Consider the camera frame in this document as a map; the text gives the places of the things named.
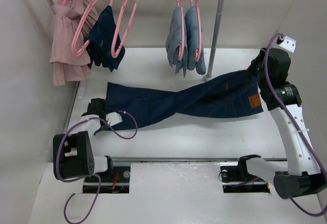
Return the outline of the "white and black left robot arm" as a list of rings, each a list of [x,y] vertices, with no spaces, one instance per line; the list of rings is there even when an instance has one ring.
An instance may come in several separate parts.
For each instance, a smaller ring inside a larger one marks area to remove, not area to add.
[[[53,166],[56,179],[71,182],[73,179],[94,174],[104,182],[114,177],[114,166],[109,156],[95,157],[90,139],[104,125],[105,101],[94,98],[80,121],[67,133],[53,138]]]

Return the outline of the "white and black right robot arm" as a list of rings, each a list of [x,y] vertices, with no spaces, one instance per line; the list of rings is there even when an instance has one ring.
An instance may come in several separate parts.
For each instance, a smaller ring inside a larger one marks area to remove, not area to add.
[[[291,59],[277,48],[262,48],[247,71],[257,78],[260,95],[266,103],[281,136],[287,167],[280,167],[259,155],[242,156],[236,174],[242,180],[259,177],[271,183],[282,199],[317,194],[326,189],[326,179],[311,153],[311,142],[302,116],[301,97],[287,81]]]

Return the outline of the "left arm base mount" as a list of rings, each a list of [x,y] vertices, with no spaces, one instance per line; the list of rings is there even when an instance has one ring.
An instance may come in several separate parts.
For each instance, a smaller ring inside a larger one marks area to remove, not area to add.
[[[130,189],[130,165],[118,165],[113,167],[111,172],[97,173],[101,178],[101,188],[99,193],[125,194]],[[97,193],[99,181],[97,177],[91,176],[84,179],[82,192]]]

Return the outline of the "dark blue trousers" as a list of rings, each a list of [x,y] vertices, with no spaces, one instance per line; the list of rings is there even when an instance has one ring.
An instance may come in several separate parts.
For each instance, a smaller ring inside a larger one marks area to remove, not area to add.
[[[239,118],[263,111],[258,82],[246,70],[220,75],[182,91],[163,91],[108,83],[103,112],[125,111],[117,131],[143,128],[176,113],[206,118]]]

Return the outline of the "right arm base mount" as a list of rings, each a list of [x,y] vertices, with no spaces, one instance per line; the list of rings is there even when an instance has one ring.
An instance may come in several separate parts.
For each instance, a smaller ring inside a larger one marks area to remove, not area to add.
[[[224,193],[270,193],[267,182],[253,175],[241,173],[237,162],[219,164],[218,179],[223,184]]]

